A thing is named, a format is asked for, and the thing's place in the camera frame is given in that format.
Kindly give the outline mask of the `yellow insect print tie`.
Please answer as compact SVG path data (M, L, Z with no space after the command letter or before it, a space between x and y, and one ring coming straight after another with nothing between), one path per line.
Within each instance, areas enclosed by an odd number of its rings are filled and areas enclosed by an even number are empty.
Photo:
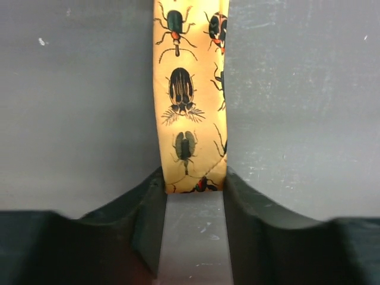
M168 194L223 187L228 12L228 1L154 2L153 95Z

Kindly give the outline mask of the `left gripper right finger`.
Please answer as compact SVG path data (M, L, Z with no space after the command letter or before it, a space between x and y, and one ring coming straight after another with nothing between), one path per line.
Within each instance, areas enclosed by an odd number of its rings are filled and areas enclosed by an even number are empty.
M228 169L223 189L235 284L378 284L379 218L304 216Z

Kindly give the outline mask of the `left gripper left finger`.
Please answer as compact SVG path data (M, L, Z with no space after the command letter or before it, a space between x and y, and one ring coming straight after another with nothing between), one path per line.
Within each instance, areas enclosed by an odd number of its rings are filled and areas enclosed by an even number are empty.
M151 284L166 194L161 169L79 219L51 210L1 212L2 284Z

